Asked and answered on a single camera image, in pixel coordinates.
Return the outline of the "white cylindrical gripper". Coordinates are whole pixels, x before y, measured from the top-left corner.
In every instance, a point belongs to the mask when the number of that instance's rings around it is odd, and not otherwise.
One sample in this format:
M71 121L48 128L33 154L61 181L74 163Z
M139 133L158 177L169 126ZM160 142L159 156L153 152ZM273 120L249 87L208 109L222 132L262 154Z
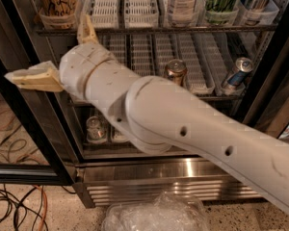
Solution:
M77 40L79 45L62 56L59 70L51 61L47 61L28 69L9 72L5 78L20 89L51 92L61 92L65 89L84 100L86 85L92 72L100 64L113 60L115 56L98 43L88 14L81 15Z

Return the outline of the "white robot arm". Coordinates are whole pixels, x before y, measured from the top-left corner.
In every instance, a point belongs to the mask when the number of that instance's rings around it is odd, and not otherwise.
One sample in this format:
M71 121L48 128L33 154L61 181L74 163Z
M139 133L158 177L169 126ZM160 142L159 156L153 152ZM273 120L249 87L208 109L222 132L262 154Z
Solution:
M65 90L93 104L144 153L172 146L194 152L289 215L289 143L220 113L168 79L139 76L98 42L86 16L77 39L58 65L42 62L6 79L26 90Z

